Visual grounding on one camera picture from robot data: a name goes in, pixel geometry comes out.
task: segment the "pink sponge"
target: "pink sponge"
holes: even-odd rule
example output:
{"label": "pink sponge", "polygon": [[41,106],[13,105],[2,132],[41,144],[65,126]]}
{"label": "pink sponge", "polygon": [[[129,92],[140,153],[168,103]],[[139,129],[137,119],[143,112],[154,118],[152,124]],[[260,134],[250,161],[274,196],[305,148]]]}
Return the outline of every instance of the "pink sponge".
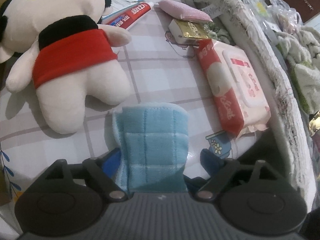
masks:
{"label": "pink sponge", "polygon": [[187,4],[172,0],[162,0],[159,6],[173,18],[190,22],[212,22],[210,16],[203,11],[192,8]]}

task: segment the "blue leaf print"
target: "blue leaf print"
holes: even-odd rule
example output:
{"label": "blue leaf print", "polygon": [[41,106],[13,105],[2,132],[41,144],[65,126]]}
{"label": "blue leaf print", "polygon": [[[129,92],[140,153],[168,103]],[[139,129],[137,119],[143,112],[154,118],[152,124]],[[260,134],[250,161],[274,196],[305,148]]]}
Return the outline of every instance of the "blue leaf print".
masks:
{"label": "blue leaf print", "polygon": [[21,191],[21,187],[18,184],[15,184],[14,182],[10,181],[10,184],[14,186],[17,190]]}
{"label": "blue leaf print", "polygon": [[12,199],[12,187],[11,186],[9,187],[9,196],[10,196],[10,199]]}
{"label": "blue leaf print", "polygon": [[4,166],[4,168],[6,169],[6,171],[12,176],[14,177],[14,173],[12,170],[10,170],[7,166]]}
{"label": "blue leaf print", "polygon": [[3,157],[7,160],[7,162],[10,161],[9,156],[7,154],[5,154],[3,151],[1,151]]}

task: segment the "doll's head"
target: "doll's head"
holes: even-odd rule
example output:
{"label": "doll's head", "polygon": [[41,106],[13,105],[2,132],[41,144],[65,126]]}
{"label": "doll's head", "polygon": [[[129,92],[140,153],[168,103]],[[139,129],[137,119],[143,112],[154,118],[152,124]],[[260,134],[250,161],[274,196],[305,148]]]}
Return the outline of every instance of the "doll's head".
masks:
{"label": "doll's head", "polygon": [[45,27],[65,17],[98,22],[110,6],[111,0],[8,0],[0,9],[0,53],[25,52]]}

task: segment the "pink wipes package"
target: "pink wipes package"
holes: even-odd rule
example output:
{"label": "pink wipes package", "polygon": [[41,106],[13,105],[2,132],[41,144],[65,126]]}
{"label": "pink wipes package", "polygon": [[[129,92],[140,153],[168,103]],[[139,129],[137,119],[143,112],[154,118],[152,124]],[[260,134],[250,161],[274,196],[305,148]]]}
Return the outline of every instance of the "pink wipes package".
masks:
{"label": "pink wipes package", "polygon": [[172,0],[162,0],[158,3],[160,8],[173,18],[195,23],[212,22],[208,14],[187,4]]}
{"label": "pink wipes package", "polygon": [[267,129],[270,108],[245,52],[215,41],[199,42],[197,56],[211,87],[223,130],[237,137]]}

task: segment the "blue towel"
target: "blue towel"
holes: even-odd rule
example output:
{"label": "blue towel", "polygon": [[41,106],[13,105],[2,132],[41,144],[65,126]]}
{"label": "blue towel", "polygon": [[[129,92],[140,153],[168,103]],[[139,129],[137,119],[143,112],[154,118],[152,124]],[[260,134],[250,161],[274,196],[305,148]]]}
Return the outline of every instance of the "blue towel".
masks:
{"label": "blue towel", "polygon": [[132,192],[183,192],[188,155],[188,114],[169,103],[123,107],[113,114],[121,147],[116,184]]}

